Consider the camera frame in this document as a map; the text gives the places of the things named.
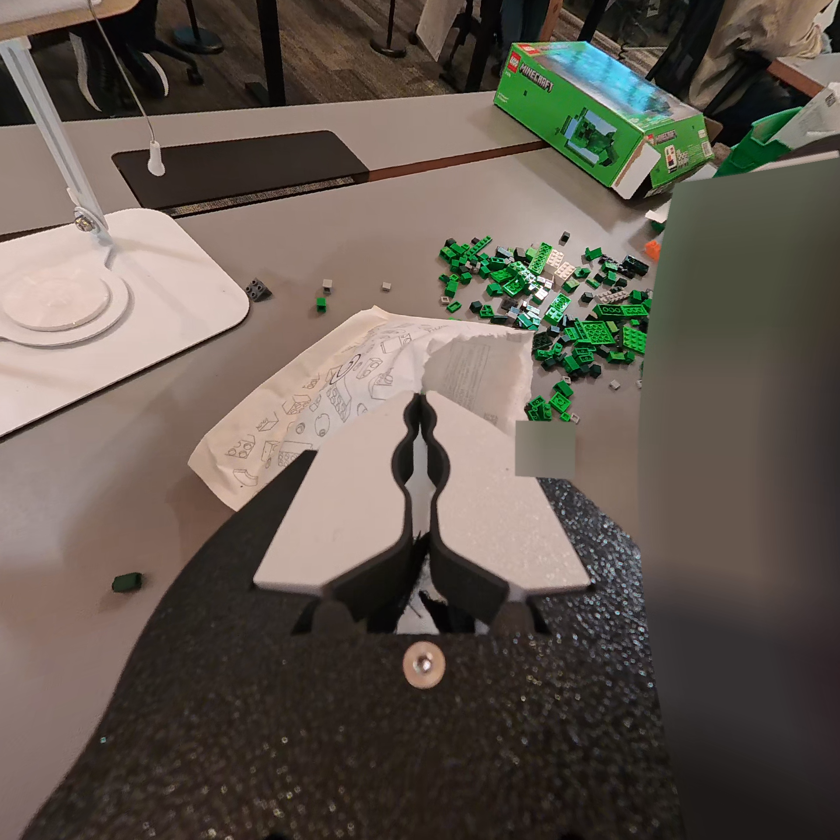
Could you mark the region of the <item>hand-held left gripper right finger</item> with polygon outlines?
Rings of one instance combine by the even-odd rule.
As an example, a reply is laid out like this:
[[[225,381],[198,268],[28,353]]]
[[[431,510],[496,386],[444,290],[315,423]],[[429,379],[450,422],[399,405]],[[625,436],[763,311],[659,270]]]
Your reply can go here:
[[[591,585],[538,480],[516,475],[512,437],[438,392],[422,396],[422,432],[430,574],[448,604],[491,626],[534,597]]]

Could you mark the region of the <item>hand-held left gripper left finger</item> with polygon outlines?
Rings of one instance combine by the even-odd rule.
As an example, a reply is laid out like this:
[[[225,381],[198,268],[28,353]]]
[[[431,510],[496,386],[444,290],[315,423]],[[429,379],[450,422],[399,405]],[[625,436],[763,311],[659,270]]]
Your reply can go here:
[[[296,632],[346,617],[396,634],[427,555],[428,515],[407,484],[423,399],[399,392],[303,455],[303,474],[253,578],[312,602]]]

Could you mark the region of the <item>white printed paper bag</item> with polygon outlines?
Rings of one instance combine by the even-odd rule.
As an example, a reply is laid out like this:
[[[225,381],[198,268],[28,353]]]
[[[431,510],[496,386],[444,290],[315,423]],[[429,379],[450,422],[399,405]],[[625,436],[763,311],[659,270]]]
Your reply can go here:
[[[299,454],[400,392],[438,392],[513,436],[531,400],[533,336],[486,319],[359,311],[247,395],[188,465],[237,511]]]

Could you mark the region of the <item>pile of green toy bricks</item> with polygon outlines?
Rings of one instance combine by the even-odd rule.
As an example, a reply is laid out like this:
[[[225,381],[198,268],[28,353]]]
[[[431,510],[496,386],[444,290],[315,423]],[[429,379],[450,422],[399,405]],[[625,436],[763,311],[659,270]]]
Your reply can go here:
[[[495,248],[491,236],[465,242],[447,238],[438,252],[445,267],[439,276],[440,302],[449,317],[467,305],[483,323],[526,333],[532,364],[560,376],[548,396],[521,399],[523,415],[532,422],[578,423],[580,418],[571,409],[572,385],[598,379],[607,365],[637,364],[637,386],[643,376],[653,292],[633,287],[632,282],[646,280],[649,265],[632,255],[616,260],[602,248],[586,248],[580,264],[564,256],[563,262],[577,269],[562,280],[553,275],[558,267],[546,262],[551,249],[560,250],[570,237],[563,233],[557,245]],[[458,300],[457,294],[471,281],[482,285],[483,298]],[[622,289],[633,291],[629,299],[599,303],[599,295]]]

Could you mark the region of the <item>grey desk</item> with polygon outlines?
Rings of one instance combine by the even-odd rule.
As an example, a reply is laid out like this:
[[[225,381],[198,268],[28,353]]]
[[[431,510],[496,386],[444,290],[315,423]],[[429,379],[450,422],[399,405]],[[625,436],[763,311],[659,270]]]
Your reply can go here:
[[[593,479],[547,482],[593,586],[538,602],[546,634],[445,635],[431,690],[406,683],[404,637],[293,633],[305,600],[250,583],[277,491],[242,521],[187,465],[357,311],[439,316],[446,238],[570,232],[569,259],[620,259],[660,202],[545,149],[183,219],[273,297],[2,442],[2,838],[678,838],[626,534],[637,373],[579,391]],[[142,587],[113,593],[130,572]]]

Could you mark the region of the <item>white lamp base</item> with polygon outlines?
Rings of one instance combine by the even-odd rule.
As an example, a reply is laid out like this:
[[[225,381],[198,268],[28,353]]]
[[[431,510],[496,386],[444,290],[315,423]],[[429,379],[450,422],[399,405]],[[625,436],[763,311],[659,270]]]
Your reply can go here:
[[[23,38],[2,57],[75,203],[2,243],[1,435],[238,324],[245,292],[163,213],[102,212]]]

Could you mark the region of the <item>green toy set box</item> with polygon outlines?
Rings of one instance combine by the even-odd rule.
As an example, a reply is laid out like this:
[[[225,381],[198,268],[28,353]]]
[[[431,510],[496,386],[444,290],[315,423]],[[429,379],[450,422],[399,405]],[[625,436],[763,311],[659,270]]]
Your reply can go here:
[[[494,102],[626,200],[714,157],[701,112],[584,41],[513,44]]]

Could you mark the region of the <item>green plastic bin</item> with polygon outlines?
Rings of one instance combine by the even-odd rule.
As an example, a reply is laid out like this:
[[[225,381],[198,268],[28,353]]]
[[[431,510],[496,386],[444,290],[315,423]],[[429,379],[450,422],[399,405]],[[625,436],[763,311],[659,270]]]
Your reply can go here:
[[[715,177],[761,172],[804,162],[813,156],[817,160],[837,156],[838,135],[809,143],[799,150],[789,150],[774,140],[774,135],[800,110],[793,108],[755,122],[743,140],[731,149],[729,156],[720,164]]]

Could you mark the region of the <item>black table leg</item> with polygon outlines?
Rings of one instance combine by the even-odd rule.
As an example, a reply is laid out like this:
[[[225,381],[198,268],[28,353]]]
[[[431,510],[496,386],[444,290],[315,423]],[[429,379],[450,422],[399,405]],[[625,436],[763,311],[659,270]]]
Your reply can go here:
[[[246,88],[262,107],[284,107],[287,94],[280,42],[277,1],[255,1],[265,82],[250,82]]]

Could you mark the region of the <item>black stanchion base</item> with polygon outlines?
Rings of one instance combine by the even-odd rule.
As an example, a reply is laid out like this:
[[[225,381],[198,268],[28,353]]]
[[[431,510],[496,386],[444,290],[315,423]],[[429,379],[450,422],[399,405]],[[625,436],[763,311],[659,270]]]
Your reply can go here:
[[[402,59],[406,57],[407,48],[405,45],[397,45],[394,41],[396,1],[391,0],[388,9],[385,35],[383,38],[371,38],[370,47],[381,56]]]

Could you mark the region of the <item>white hanging paper sheet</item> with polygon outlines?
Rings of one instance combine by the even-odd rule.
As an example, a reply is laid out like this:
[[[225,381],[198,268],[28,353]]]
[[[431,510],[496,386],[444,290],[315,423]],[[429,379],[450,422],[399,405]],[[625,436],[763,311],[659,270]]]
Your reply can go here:
[[[458,14],[465,11],[467,1],[426,1],[416,25],[419,43],[434,59],[439,60],[450,29]]]

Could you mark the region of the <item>crumpled white paper bags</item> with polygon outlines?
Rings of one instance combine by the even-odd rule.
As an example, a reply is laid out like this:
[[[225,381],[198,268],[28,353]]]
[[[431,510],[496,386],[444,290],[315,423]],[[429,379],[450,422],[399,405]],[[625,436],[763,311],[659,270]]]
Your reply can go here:
[[[839,134],[839,82],[831,82],[798,111],[773,139],[791,151]]]

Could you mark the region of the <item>wooden side table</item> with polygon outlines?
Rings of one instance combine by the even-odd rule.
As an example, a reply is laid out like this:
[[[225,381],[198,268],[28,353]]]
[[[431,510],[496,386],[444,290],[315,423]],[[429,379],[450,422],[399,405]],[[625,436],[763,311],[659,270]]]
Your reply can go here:
[[[783,84],[808,98],[814,98],[832,83],[839,82],[839,53],[819,55],[813,59],[775,59],[767,72]]]

